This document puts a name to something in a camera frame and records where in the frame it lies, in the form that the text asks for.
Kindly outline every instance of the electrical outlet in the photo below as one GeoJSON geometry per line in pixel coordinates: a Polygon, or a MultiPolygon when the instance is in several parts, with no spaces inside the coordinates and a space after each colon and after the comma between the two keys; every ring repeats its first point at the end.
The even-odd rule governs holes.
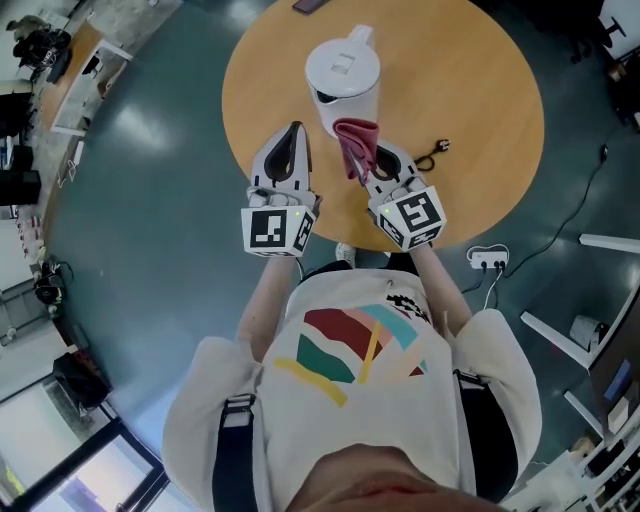
{"type": "Polygon", "coordinates": [[[482,262],[487,264],[487,270],[495,268],[496,263],[504,262],[506,267],[509,263],[507,251],[474,251],[471,254],[471,268],[482,270],[482,262]]]}

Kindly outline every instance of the concrete floor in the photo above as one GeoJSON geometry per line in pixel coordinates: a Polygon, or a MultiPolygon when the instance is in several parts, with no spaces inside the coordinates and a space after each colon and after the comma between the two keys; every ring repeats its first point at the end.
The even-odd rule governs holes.
{"type": "MultiPolygon", "coordinates": [[[[75,270],[71,312],[115,388],[113,405],[155,451],[198,341],[234,335],[264,265],[242,250],[238,209],[247,183],[226,142],[220,95],[234,45],[269,3],[185,3],[116,83],[76,181],[60,197],[50,247],[75,270]]],[[[536,32],[509,7],[494,17],[538,80],[546,141],[516,209],[477,239],[440,251],[461,287],[477,278],[465,258],[469,246],[505,243],[513,266],[547,242],[580,201],[600,145],[617,128],[582,213],[549,251],[499,286],[500,310],[538,377],[544,430],[536,461],[549,462],[587,429],[562,394],[572,389],[587,400],[588,381],[519,316],[529,310],[567,334],[578,314],[615,318],[640,278],[640,261],[581,247],[577,236],[640,238],[640,138],[616,120],[601,58],[571,65],[564,39],[536,32]]],[[[313,238],[305,266],[330,261],[333,248],[313,238]]],[[[469,295],[474,309],[487,287],[469,295]]]]}

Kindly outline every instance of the black strap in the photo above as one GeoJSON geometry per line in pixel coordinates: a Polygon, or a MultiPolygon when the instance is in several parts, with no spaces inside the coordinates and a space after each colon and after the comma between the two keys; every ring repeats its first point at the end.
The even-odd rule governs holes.
{"type": "Polygon", "coordinates": [[[240,395],[225,402],[218,429],[218,450],[213,468],[213,506],[216,512],[258,512],[253,484],[253,412],[255,395],[240,395]],[[249,401],[249,405],[238,403],[249,401]],[[248,415],[242,426],[226,426],[230,415],[248,415]]]}
{"type": "Polygon", "coordinates": [[[489,386],[458,370],[476,476],[476,494],[499,503],[518,478],[518,453],[507,419],[489,386]]]}

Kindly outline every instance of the table top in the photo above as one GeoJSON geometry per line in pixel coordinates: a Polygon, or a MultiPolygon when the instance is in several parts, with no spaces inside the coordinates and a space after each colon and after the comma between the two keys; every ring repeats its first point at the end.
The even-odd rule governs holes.
{"type": "Polygon", "coordinates": [[[69,44],[71,62],[57,83],[47,83],[42,94],[42,123],[48,130],[55,125],[58,112],[73,87],[74,82],[87,66],[102,41],[102,34],[88,22],[84,22],[69,44]]]}
{"type": "Polygon", "coordinates": [[[339,144],[320,122],[305,62],[320,43],[374,27],[382,65],[380,136],[414,156],[449,139],[448,153],[422,176],[434,185],[448,224],[435,247],[463,242],[505,217],[531,184],[544,142],[536,81],[511,38],[468,0],[332,0],[310,16],[273,4],[249,27],[227,67],[224,126],[245,175],[277,130],[302,121],[311,186],[323,196],[314,232],[358,248],[397,247],[373,225],[368,195],[348,181],[339,144]]]}

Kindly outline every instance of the kettle lid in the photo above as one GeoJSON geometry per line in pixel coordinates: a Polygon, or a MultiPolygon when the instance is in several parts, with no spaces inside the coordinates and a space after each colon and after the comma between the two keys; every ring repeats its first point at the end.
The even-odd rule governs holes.
{"type": "Polygon", "coordinates": [[[311,52],[305,72],[315,90],[349,98],[367,92],[378,82],[380,59],[366,44],[334,39],[311,52]]]}

